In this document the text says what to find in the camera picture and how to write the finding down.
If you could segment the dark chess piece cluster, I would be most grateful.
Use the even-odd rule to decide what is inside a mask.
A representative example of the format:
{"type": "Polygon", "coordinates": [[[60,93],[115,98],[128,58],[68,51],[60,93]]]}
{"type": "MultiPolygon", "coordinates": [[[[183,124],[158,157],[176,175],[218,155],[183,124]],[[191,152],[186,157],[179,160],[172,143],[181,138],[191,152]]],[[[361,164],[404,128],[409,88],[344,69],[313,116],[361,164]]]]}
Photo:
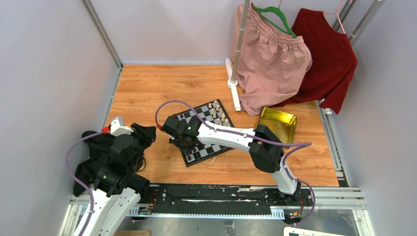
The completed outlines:
{"type": "Polygon", "coordinates": [[[200,158],[199,149],[197,147],[193,148],[193,150],[187,155],[187,161],[192,162],[200,158]]]}

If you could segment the black white chess board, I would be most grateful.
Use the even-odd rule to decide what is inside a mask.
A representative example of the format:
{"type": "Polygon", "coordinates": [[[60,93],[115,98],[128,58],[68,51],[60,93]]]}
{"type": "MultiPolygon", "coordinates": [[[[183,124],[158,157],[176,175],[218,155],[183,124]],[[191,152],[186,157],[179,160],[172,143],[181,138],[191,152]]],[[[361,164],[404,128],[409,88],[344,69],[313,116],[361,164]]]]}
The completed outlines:
{"type": "MultiPolygon", "coordinates": [[[[229,118],[223,104],[219,99],[197,106],[194,109],[204,121],[218,125],[227,124],[229,127],[234,127],[231,118],[229,118]]],[[[195,116],[196,114],[190,109],[175,114],[175,117],[178,120],[185,120],[187,122],[189,122],[195,116]]],[[[195,146],[190,153],[182,151],[181,154],[186,167],[190,167],[230,150],[232,150],[231,147],[226,147],[218,144],[207,144],[195,146]]]]}

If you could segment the yellow transparent piece tray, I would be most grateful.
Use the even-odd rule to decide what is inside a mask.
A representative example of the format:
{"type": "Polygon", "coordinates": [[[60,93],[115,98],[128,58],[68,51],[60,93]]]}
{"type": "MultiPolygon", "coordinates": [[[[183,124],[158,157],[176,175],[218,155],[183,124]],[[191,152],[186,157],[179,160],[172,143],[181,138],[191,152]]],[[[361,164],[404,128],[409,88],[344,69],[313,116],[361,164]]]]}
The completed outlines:
{"type": "Polygon", "coordinates": [[[264,107],[259,115],[258,124],[267,126],[282,143],[293,143],[297,116],[264,107]]]}

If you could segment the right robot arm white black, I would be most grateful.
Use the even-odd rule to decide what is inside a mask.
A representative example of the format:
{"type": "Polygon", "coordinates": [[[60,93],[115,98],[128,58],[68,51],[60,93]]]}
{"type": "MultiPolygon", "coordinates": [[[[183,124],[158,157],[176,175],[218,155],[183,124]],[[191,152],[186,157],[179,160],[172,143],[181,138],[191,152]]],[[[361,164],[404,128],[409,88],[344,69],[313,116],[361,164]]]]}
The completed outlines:
{"type": "Polygon", "coordinates": [[[169,135],[169,142],[186,155],[204,145],[221,145],[249,153],[258,170],[271,174],[283,203],[291,206],[300,201],[300,183],[284,167],[283,145],[265,125],[238,129],[197,117],[186,121],[170,116],[158,128],[169,135]]]}

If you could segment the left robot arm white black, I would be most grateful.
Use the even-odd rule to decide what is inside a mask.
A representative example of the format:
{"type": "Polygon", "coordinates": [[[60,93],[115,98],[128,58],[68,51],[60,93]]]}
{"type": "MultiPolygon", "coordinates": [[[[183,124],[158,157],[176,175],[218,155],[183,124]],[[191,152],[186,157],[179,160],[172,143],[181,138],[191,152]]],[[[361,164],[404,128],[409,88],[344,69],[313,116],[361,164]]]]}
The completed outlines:
{"type": "Polygon", "coordinates": [[[89,147],[89,158],[72,178],[73,195],[89,195],[87,211],[74,235],[112,236],[136,203],[150,199],[150,181],[136,172],[144,151],[156,140],[155,126],[114,124],[100,132],[85,131],[80,139],[89,147]]]}

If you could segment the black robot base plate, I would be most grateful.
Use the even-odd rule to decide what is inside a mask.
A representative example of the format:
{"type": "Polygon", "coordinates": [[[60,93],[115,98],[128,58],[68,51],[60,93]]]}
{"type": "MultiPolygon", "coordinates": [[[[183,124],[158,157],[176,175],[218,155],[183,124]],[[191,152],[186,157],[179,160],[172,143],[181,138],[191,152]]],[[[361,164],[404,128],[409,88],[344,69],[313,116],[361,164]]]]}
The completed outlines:
{"type": "Polygon", "coordinates": [[[298,187],[288,195],[270,186],[159,183],[150,186],[149,196],[129,214],[134,218],[277,219],[294,224],[314,207],[315,197],[308,188],[298,187]]]}

